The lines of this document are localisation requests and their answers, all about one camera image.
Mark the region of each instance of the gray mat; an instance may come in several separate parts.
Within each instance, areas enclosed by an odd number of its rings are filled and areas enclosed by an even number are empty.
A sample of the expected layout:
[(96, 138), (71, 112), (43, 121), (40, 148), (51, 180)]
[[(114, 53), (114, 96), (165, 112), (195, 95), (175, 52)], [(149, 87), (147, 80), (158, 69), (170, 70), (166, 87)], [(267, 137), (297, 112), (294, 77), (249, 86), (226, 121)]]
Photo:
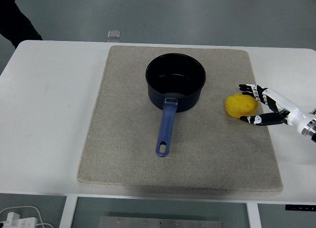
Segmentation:
[[(206, 83), (198, 103), (176, 114), (170, 153), (161, 158), (155, 147), (162, 111), (148, 97), (145, 70), (157, 56), (175, 52), (196, 58)], [(241, 122), (224, 108), (225, 99), (239, 93), (238, 84), (254, 82), (242, 50), (113, 46), (78, 180), (164, 192), (281, 191), (267, 127)]]

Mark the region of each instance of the saucepan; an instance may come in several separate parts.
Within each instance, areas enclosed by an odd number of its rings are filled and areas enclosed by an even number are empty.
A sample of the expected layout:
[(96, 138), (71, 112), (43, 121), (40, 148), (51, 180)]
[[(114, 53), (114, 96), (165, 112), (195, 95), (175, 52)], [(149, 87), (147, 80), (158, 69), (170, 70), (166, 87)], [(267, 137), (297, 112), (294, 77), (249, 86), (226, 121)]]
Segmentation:
[(148, 96), (162, 110), (156, 154), (169, 154), (175, 114), (191, 109), (205, 84), (204, 67), (193, 57), (163, 54), (150, 62), (146, 69)]

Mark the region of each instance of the robotic hand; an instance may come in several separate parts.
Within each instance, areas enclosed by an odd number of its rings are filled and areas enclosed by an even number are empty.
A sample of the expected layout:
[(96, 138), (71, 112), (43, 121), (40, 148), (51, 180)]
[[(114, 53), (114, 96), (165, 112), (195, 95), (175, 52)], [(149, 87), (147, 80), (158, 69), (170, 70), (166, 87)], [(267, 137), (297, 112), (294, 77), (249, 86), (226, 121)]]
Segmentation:
[(300, 134), (310, 135), (316, 142), (316, 109), (306, 114), (281, 94), (259, 85), (240, 84), (239, 89), (243, 95), (252, 96), (273, 111), (255, 116), (242, 116), (240, 120), (259, 126), (282, 123), (294, 125)]

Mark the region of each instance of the pan handle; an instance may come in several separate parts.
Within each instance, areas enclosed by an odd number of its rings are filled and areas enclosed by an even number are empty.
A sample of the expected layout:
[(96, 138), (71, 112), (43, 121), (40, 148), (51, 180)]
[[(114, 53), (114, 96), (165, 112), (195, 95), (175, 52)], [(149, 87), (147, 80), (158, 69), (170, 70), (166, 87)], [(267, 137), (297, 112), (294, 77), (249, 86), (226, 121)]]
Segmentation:
[(174, 117), (178, 109), (178, 100), (167, 97), (162, 107), (162, 118), (156, 145), (156, 154), (165, 157), (169, 154)]

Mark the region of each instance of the sponge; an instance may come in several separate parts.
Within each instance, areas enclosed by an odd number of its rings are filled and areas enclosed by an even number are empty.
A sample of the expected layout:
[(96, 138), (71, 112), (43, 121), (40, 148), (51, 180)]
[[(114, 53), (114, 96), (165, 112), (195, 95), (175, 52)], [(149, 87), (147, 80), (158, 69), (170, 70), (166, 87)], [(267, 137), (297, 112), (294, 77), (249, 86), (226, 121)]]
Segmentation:
[(252, 116), (258, 110), (258, 102), (251, 96), (236, 94), (226, 99), (225, 109), (231, 117)]

